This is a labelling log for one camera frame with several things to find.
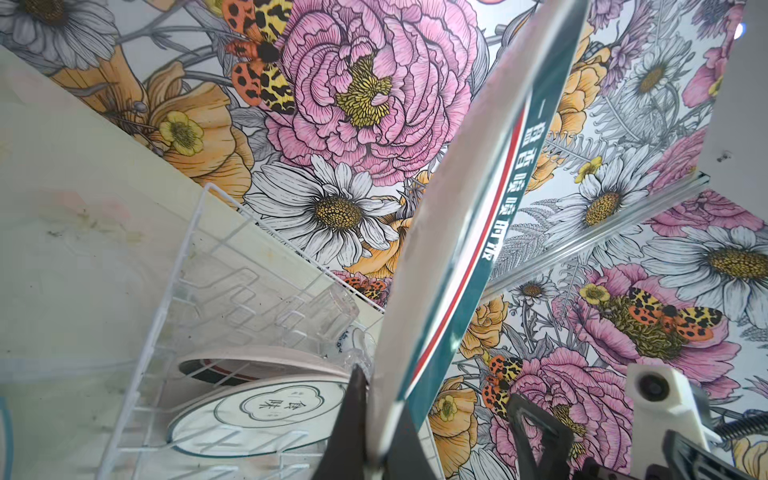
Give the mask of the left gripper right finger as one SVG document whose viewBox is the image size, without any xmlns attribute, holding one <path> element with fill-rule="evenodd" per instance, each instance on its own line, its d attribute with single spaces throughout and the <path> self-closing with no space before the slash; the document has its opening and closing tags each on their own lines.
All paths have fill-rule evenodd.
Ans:
<svg viewBox="0 0 768 480">
<path fill-rule="evenodd" d="M 398 421 L 385 457 L 384 480 L 436 480 L 407 406 Z"/>
</svg>

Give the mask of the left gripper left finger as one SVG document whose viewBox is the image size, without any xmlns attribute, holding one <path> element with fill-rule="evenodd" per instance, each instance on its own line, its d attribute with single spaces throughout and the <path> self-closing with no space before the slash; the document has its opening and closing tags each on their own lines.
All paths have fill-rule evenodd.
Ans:
<svg viewBox="0 0 768 480">
<path fill-rule="evenodd" d="M 355 365 L 324 455 L 312 480 L 363 480 L 367 378 Z"/>
</svg>

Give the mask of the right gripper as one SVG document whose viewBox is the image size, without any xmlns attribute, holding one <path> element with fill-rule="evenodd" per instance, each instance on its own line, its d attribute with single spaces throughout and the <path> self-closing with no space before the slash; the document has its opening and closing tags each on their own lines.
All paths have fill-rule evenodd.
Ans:
<svg viewBox="0 0 768 480">
<path fill-rule="evenodd" d="M 573 472 L 568 464 L 573 431 L 549 412 L 519 394 L 510 397 L 507 420 L 518 454 L 523 479 L 622 479 L 624 476 L 593 460 Z M 532 423 L 541 433 L 541 455 L 535 456 L 525 430 Z M 668 430 L 661 444 L 665 465 L 647 467 L 647 479 L 747 479 L 749 476 L 716 458 L 682 434 Z"/>
</svg>

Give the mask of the white plate cloud emblem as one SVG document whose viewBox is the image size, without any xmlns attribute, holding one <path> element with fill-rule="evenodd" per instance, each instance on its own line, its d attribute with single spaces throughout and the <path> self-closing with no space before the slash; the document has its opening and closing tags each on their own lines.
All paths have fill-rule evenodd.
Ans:
<svg viewBox="0 0 768 480">
<path fill-rule="evenodd" d="M 305 374 L 229 387 L 174 418 L 167 442 L 187 455 L 222 459 L 312 446 L 330 437 L 348 382 Z"/>
</svg>

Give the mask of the green red rimmed plate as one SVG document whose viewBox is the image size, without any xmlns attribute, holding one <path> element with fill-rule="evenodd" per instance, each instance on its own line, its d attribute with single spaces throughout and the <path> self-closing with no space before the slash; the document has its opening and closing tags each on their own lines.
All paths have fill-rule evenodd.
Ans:
<svg viewBox="0 0 768 480">
<path fill-rule="evenodd" d="M 560 103 L 590 5 L 547 1 L 505 48 L 433 174 L 381 323 L 367 412 L 379 464 L 426 416 L 488 282 Z"/>
</svg>

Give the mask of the watermelon pattern plate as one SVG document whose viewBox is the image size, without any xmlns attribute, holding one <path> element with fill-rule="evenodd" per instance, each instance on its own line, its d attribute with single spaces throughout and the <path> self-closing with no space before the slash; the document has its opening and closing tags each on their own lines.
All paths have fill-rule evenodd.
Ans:
<svg viewBox="0 0 768 480">
<path fill-rule="evenodd" d="M 14 459 L 13 427 L 4 398 L 0 401 L 0 474 L 2 480 L 12 478 Z"/>
</svg>

